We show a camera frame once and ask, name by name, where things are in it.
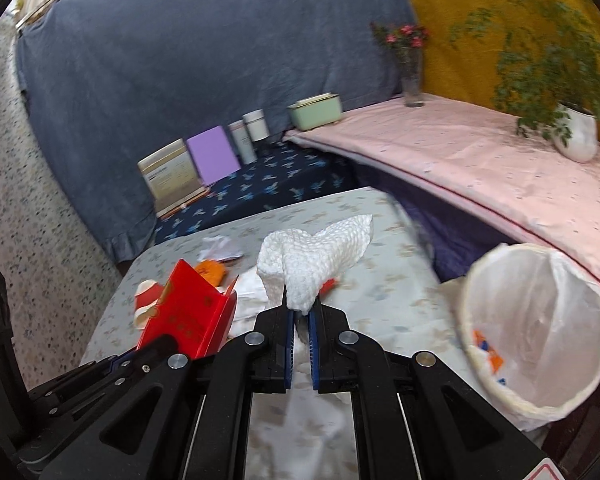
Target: glass vase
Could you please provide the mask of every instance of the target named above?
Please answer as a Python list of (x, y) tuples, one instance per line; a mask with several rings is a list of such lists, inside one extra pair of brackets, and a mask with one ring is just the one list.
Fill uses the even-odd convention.
[(398, 53), (398, 70), (402, 84), (402, 100), (405, 106), (416, 108), (424, 105), (422, 98), (422, 49), (404, 48)]

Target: white bottle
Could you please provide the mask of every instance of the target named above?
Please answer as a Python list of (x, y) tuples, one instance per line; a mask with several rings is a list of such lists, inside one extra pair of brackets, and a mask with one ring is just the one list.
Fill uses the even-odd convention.
[(269, 137), (269, 129), (264, 120), (264, 112), (262, 110), (249, 112), (248, 114), (244, 114), (242, 118), (244, 119), (244, 124), (246, 124), (253, 142), (258, 142), (259, 140)]
[(229, 131), (234, 136), (235, 146), (238, 148), (242, 163), (247, 165), (254, 162), (257, 158), (256, 153), (253, 151), (253, 145), (247, 133), (247, 128), (244, 127), (244, 123), (242, 121), (235, 121), (235, 123), (229, 124)]

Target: gray blue fabric backdrop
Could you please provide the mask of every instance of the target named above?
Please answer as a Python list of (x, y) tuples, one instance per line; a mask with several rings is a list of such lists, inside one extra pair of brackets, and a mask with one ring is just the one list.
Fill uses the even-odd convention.
[(345, 109), (388, 99), (397, 73), (369, 22), (414, 21), (408, 0), (61, 0), (17, 45), (29, 119), (56, 179), (115, 261), (151, 236), (136, 164), (263, 108), (323, 92)]

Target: red and white sticker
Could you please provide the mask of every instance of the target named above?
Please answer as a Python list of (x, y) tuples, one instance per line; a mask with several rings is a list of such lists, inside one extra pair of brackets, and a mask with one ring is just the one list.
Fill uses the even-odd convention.
[(524, 480), (564, 480), (564, 476), (551, 459), (545, 458)]

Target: pink tablecloth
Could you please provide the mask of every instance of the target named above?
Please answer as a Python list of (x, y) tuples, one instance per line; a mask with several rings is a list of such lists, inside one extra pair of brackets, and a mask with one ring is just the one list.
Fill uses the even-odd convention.
[(427, 96), (421, 108), (394, 99), (289, 138), (393, 173), (512, 238), (560, 249), (600, 282), (600, 150), (573, 162), (543, 139), (516, 136), (515, 121)]

